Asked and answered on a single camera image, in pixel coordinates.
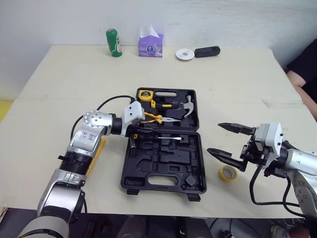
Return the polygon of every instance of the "hammer head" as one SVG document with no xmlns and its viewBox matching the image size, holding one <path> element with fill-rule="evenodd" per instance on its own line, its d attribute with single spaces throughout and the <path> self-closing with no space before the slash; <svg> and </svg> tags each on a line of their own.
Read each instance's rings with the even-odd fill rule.
<svg viewBox="0 0 317 238">
<path fill-rule="evenodd" d="M 192 100 L 192 96 L 187 95 L 186 98 L 187 98 L 187 103 L 183 103 L 183 106 L 184 106 L 184 109 L 188 109 L 189 111 L 184 116 L 184 118 L 187 118 L 194 110 L 194 104 L 191 101 Z"/>
</svg>

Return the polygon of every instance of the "roll of tape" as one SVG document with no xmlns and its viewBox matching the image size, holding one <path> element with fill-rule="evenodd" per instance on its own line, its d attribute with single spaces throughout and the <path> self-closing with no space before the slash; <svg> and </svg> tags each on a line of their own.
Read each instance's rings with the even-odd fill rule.
<svg viewBox="0 0 317 238">
<path fill-rule="evenodd" d="M 232 182 L 237 179 L 238 177 L 238 172 L 235 168 L 231 166 L 223 166 L 219 171 L 218 171 L 219 178 L 222 181 L 225 182 Z"/>
</svg>

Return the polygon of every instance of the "disc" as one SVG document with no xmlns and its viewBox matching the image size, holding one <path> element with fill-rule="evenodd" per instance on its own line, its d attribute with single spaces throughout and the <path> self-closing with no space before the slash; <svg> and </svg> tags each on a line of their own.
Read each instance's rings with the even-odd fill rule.
<svg viewBox="0 0 317 238">
<path fill-rule="evenodd" d="M 179 49 L 176 51 L 176 57 L 182 61 L 189 61 L 195 57 L 195 53 L 189 49 Z"/>
</svg>

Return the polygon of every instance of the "toolbox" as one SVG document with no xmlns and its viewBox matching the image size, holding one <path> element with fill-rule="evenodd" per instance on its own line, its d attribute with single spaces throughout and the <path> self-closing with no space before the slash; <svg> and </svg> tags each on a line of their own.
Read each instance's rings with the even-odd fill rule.
<svg viewBox="0 0 317 238">
<path fill-rule="evenodd" d="M 129 136 L 121 186 L 127 194 L 140 190 L 182 192 L 200 201 L 206 176 L 194 90 L 139 88 L 137 100 L 146 119 L 127 132 Z M 169 178 L 172 184 L 153 183 Z"/>
</svg>

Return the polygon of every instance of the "yellow pliers handle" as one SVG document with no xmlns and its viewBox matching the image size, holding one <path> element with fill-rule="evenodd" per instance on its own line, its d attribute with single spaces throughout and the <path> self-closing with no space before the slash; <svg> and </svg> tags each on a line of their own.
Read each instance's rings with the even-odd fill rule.
<svg viewBox="0 0 317 238">
<path fill-rule="evenodd" d="M 142 121 L 142 123 L 153 123 L 153 122 L 158 122 L 160 125 L 162 124 L 162 115 L 157 115 L 157 116 L 155 116 L 154 114 L 152 114 L 152 113 L 144 113 L 144 115 L 146 116 L 146 117 L 150 117 L 150 118 L 153 118 L 154 120 L 149 120 L 149 121 Z"/>
</svg>

